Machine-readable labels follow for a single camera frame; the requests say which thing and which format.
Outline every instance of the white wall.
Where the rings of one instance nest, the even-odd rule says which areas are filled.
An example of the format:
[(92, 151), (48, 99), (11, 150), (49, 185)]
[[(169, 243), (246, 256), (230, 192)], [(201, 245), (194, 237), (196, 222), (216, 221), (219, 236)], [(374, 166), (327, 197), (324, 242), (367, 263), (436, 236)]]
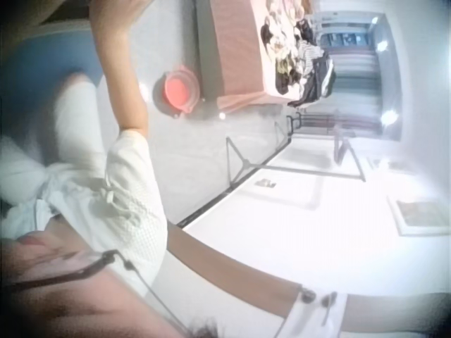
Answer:
[(403, 93), (402, 141), (450, 193), (450, 7), (445, 0), (388, 1)]
[[(449, 238), (399, 237), (385, 192), (366, 156), (403, 153), (395, 142), (354, 140), (369, 181), (261, 170), (187, 228), (192, 236), (254, 268), (308, 287), (365, 295), (447, 292)], [(332, 142), (296, 140), (274, 165), (357, 173)], [(255, 185), (261, 178), (274, 189)]]
[(383, 13), (387, 0), (313, 0), (313, 2), (323, 12), (361, 11)]

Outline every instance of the hair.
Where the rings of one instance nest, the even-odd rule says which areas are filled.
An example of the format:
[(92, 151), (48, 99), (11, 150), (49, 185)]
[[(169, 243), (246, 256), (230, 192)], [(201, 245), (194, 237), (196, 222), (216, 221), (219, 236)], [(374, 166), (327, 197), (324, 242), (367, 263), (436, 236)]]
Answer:
[(199, 329), (191, 330), (187, 338), (219, 338), (218, 327), (213, 325), (205, 325)]

